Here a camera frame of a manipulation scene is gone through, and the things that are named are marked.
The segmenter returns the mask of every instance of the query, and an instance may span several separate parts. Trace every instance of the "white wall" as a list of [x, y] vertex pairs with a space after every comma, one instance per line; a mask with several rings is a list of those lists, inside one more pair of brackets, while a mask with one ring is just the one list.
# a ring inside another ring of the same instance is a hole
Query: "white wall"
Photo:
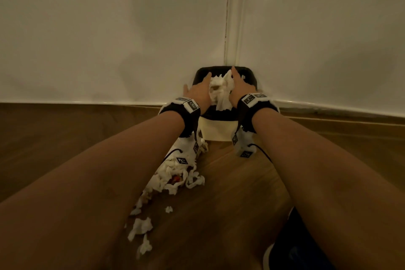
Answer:
[[226, 0], [0, 0], [0, 101], [164, 103], [224, 62]]
[[405, 0], [245, 0], [239, 64], [281, 104], [405, 116]]

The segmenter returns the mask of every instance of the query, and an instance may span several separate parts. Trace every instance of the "wooden floor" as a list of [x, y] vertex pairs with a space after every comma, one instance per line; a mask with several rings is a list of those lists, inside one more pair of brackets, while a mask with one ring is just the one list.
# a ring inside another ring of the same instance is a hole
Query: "wooden floor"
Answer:
[[[91, 145], [153, 117], [155, 108], [0, 104], [0, 201]], [[385, 119], [287, 114], [348, 150], [405, 190], [405, 125]], [[205, 186], [162, 193], [142, 208], [150, 216], [150, 253], [123, 230], [103, 269], [261, 269], [262, 255], [292, 206], [276, 170], [260, 152], [235, 157], [211, 142], [197, 163]], [[165, 213], [172, 206], [173, 213]]]

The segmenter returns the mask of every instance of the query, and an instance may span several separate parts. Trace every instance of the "wristband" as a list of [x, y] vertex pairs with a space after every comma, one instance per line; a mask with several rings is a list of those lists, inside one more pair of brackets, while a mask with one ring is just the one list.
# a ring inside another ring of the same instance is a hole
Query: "wristband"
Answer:
[[198, 119], [201, 115], [201, 109], [195, 100], [187, 97], [178, 97], [171, 103], [164, 105], [160, 109], [159, 114], [165, 111], [175, 111], [183, 118], [184, 130], [180, 134], [180, 138], [187, 138], [194, 131], [194, 139], [197, 141]]
[[242, 125], [243, 130], [256, 133], [252, 125], [252, 117], [257, 111], [263, 108], [270, 108], [280, 112], [280, 110], [272, 104], [270, 99], [263, 93], [249, 93], [242, 96], [237, 105], [238, 127], [236, 132]]

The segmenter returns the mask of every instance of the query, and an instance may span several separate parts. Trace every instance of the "wire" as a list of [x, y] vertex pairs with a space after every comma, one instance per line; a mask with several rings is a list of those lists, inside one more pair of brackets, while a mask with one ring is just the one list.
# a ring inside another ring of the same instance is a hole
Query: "wire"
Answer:
[[175, 152], [176, 150], [178, 150], [180, 153], [182, 153], [183, 151], [179, 148], [175, 148], [174, 150], [172, 150], [169, 154], [166, 155], [165, 159], [163, 159], [162, 163], [165, 162], [165, 160], [167, 159], [167, 157], [169, 157], [173, 152]]
[[273, 163], [273, 162], [271, 161], [269, 155], [267, 155], [266, 152], [265, 152], [259, 145], [254, 144], [254, 143], [251, 143], [251, 144], [248, 144], [247, 146], [251, 147], [252, 145], [255, 145], [259, 150], [261, 150], [261, 151], [263, 152], [263, 154], [267, 157], [267, 159], [270, 160], [271, 163]]

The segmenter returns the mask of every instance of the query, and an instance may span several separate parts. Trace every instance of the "hand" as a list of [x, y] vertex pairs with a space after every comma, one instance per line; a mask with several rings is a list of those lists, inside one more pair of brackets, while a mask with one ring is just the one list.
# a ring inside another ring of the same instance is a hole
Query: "hand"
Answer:
[[201, 115], [203, 115], [211, 105], [211, 98], [209, 97], [209, 83], [211, 82], [211, 76], [211, 72], [208, 73], [202, 82], [193, 85], [190, 90], [186, 84], [183, 87], [183, 96], [196, 101], [200, 106]]
[[236, 108], [239, 100], [246, 94], [256, 93], [256, 88], [251, 84], [245, 83], [243, 79], [240, 78], [240, 75], [236, 70], [235, 66], [232, 66], [231, 71], [235, 88], [233, 88], [232, 92], [229, 95], [229, 101], [232, 104], [232, 106]]

